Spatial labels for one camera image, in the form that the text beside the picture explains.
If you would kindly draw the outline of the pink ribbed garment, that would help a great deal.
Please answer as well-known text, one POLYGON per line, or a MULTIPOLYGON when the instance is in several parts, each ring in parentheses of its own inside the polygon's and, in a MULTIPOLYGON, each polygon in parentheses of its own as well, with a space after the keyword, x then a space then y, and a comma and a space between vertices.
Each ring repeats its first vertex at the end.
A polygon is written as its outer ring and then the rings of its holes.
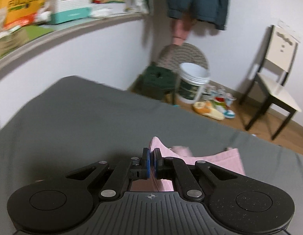
MULTIPOLYGON (((227 170, 245 175, 238 149, 228 147, 215 155, 194 157, 188 147, 173 146, 169 148, 158 137, 154 136, 151 139, 149 149, 153 151, 156 148, 160 149, 163 157, 180 158, 189 165, 194 165, 196 161, 204 160, 227 170)), ((172 192, 174 188, 171 181, 166 179, 157 180, 154 174, 151 174, 151 177, 147 180, 134 181, 130 190, 132 192, 172 192)))

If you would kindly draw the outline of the yellow slipper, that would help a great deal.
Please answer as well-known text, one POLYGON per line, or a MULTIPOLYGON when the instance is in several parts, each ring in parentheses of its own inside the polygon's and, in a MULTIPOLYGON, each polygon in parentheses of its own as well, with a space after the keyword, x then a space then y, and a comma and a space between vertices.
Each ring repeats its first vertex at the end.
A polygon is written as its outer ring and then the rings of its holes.
POLYGON ((202 116, 206 116, 217 121, 222 121, 225 118, 224 115, 215 109, 209 101, 195 102, 192 107, 197 114, 202 116))

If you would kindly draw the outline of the dark green stool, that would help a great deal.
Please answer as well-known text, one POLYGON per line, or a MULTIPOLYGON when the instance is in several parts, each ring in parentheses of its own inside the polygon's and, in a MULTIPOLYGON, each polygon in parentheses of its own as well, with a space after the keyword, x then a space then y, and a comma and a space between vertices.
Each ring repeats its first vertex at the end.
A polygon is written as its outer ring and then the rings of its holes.
POLYGON ((175 90, 176 74, 152 62, 134 84, 134 91, 143 96, 162 101, 175 90))

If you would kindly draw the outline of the grey bed sheet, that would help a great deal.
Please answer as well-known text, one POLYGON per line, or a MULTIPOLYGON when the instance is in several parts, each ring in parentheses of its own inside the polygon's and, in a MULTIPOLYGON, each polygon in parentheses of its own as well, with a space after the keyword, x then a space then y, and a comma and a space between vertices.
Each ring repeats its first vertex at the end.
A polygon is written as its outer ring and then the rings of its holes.
POLYGON ((237 148, 247 176, 289 193, 291 234, 303 234, 303 156, 166 103, 76 76, 29 101, 0 130, 0 234, 13 234, 9 196, 99 160, 138 156, 156 136, 194 156, 237 148))

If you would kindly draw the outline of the white plastic bucket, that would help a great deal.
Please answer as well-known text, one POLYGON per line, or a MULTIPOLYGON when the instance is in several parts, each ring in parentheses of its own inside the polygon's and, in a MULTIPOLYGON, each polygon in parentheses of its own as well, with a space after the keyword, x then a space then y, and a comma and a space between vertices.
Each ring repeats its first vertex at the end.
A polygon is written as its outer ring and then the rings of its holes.
POLYGON ((209 69, 194 63, 182 63, 176 82, 176 96, 183 103, 193 104, 200 99, 209 82, 209 69))

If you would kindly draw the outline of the woven round basket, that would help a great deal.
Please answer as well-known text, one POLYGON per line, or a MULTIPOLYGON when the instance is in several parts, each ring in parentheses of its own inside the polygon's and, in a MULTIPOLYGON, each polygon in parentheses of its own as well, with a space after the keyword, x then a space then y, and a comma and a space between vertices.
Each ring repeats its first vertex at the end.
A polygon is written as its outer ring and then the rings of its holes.
POLYGON ((179 72, 180 64, 182 63, 194 63, 209 70, 206 56, 196 46, 186 42, 181 46, 165 46, 156 61, 157 66, 171 70, 176 74, 179 72))

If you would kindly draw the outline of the pink hanging garment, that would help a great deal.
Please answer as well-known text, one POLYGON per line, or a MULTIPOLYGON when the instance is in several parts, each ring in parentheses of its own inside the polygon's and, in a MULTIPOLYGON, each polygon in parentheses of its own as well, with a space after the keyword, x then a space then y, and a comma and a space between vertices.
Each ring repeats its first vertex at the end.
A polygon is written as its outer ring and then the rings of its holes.
POLYGON ((172 44, 181 46, 195 25, 196 19, 193 19, 189 13, 182 14, 180 19, 171 20, 172 44))

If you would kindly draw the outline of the cream and black chair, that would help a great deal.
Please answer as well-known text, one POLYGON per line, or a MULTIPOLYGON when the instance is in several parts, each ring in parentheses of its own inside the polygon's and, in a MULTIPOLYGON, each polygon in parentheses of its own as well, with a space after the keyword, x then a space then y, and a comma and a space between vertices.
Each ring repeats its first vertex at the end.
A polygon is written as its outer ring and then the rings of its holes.
POLYGON ((301 111, 300 106, 285 87, 293 68, 297 50, 298 41, 285 29, 277 25, 269 27, 268 40, 265 43, 265 51, 260 59, 259 66, 251 83, 239 100, 239 104, 242 105, 255 85, 260 88, 261 93, 265 96, 256 114, 245 125, 246 131, 269 110, 270 106, 274 105, 289 113, 271 136, 271 139, 274 140, 293 116, 301 111))

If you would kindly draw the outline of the dark teal hanging coat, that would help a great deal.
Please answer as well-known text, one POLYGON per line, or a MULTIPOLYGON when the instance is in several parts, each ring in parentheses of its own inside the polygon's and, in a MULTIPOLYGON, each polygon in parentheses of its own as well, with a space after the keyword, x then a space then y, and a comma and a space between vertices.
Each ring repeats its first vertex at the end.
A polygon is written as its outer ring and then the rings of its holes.
POLYGON ((167 16, 181 19, 188 13, 193 19, 215 25, 217 30, 226 29, 229 0, 167 0, 167 16))

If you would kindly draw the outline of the white teal box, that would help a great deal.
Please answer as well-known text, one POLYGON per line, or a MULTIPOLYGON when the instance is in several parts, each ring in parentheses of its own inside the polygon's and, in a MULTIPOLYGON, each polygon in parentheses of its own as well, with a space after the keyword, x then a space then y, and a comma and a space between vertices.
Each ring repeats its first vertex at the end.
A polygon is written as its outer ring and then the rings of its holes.
POLYGON ((51 11, 49 24, 61 24, 88 18, 91 11, 90 0, 47 0, 51 11))

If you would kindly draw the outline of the yellow cardboard box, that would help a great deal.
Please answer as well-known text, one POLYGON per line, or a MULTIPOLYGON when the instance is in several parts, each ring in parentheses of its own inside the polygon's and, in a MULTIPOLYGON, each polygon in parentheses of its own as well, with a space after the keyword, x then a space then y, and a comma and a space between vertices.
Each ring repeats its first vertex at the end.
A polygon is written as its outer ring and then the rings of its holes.
POLYGON ((16 22, 20 18, 35 14, 46 0, 0 0, 0 9, 5 9, 4 26, 16 22))

